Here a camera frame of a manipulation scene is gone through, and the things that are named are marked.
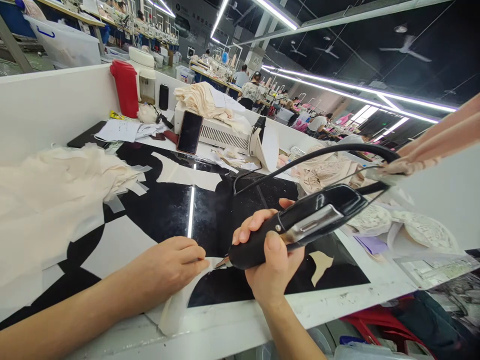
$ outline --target purple paper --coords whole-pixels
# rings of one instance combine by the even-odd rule
[[[354,238],[367,249],[370,254],[381,254],[389,249],[389,246],[375,236],[354,236]]]

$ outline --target person's arm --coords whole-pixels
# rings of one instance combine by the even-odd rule
[[[165,302],[208,266],[195,240],[169,238],[94,286],[0,331],[0,359],[63,358]]]
[[[287,208],[294,202],[280,199]],[[265,209],[247,218],[233,233],[233,245],[246,243],[251,231],[257,231],[262,223],[278,211]],[[270,328],[273,341],[282,360],[326,360],[315,341],[304,329],[285,298],[285,289],[304,259],[305,248],[290,253],[282,238],[269,231],[263,247],[266,262],[245,271],[253,295],[260,305]]]

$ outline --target red stool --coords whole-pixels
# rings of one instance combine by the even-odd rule
[[[341,320],[352,324],[369,344],[382,346],[369,329],[369,325],[373,325],[382,328],[384,339],[396,343],[398,352],[407,354],[407,340],[416,342],[424,348],[427,348],[425,344],[403,326],[387,308],[379,305],[342,317]]]

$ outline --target smartphone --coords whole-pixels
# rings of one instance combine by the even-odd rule
[[[200,115],[185,111],[178,144],[176,145],[178,151],[193,155],[197,152],[203,120],[204,118]]]

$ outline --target hand-held fabric cutter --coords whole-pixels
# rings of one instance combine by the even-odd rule
[[[399,158],[396,152],[378,145],[334,145],[308,153],[236,192],[237,180],[248,175],[249,172],[247,172],[237,177],[233,183],[233,195],[237,196],[265,179],[274,177],[306,160],[337,151],[367,151],[381,156],[388,163]],[[304,247],[318,237],[332,233],[365,209],[370,201],[364,195],[379,191],[384,192],[389,188],[390,185],[381,181],[358,189],[353,189],[346,184],[334,184],[305,196],[265,221],[257,231],[251,232],[246,243],[230,246],[228,256],[219,262],[215,268],[234,266],[245,270],[263,264],[265,262],[264,242],[269,231],[280,234],[288,251]]]

